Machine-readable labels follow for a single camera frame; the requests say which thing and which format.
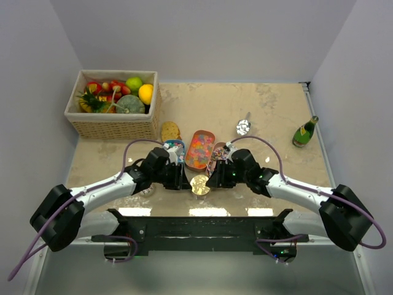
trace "green apple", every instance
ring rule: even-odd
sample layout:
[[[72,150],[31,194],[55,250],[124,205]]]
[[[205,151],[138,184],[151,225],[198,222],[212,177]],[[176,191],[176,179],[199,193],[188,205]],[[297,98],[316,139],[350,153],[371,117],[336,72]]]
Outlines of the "green apple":
[[[139,88],[143,85],[141,78],[132,77],[125,81],[125,85],[131,90],[132,93],[137,93]]]

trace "marble countertop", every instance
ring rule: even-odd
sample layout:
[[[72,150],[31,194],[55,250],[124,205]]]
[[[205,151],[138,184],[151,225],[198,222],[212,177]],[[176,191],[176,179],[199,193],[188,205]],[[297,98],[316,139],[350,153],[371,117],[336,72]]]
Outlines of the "marble countertop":
[[[160,90],[163,99],[160,125],[167,120],[177,123],[186,146],[197,130],[213,132],[216,142],[236,138],[237,122],[251,112],[250,135],[268,140],[278,150],[287,176],[317,186],[330,186],[317,136],[301,149],[291,142],[296,129],[311,117],[300,84],[161,83]],[[127,142],[81,138],[67,186],[84,186],[116,174]],[[263,143],[244,139],[235,145],[250,149],[262,167],[278,170],[275,155]],[[128,151],[129,164],[144,158],[155,146],[132,145]],[[186,174],[190,181],[200,173],[186,169]],[[285,208],[306,211],[284,200],[255,195],[245,184],[211,191],[203,199],[190,191],[167,191],[159,184],[155,187],[151,196],[125,197],[98,210],[116,208],[122,214],[151,216],[271,216]]]

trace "green pumpkin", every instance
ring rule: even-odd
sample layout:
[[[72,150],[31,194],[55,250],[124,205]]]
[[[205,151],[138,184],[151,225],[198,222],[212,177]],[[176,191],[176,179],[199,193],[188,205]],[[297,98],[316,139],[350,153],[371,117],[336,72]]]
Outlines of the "green pumpkin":
[[[116,112],[119,114],[144,114],[145,105],[134,95],[125,95],[116,103]]]

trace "gray floor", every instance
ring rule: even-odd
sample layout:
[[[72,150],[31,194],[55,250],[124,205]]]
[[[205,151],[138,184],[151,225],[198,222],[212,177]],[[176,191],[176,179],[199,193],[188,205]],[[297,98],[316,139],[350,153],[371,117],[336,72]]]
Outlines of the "gray floor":
[[[49,252],[39,295],[364,294],[353,253],[304,245],[289,266],[251,253],[152,252],[112,265],[102,245]]]

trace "scoop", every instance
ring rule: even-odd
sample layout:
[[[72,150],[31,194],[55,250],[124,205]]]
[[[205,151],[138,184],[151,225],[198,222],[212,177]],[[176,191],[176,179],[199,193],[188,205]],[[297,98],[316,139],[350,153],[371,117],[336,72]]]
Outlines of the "scoop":
[[[238,125],[236,126],[236,132],[239,135],[246,135],[248,131],[250,131],[251,123],[248,121],[250,118],[251,113],[248,112],[246,118],[244,120],[240,120]]]

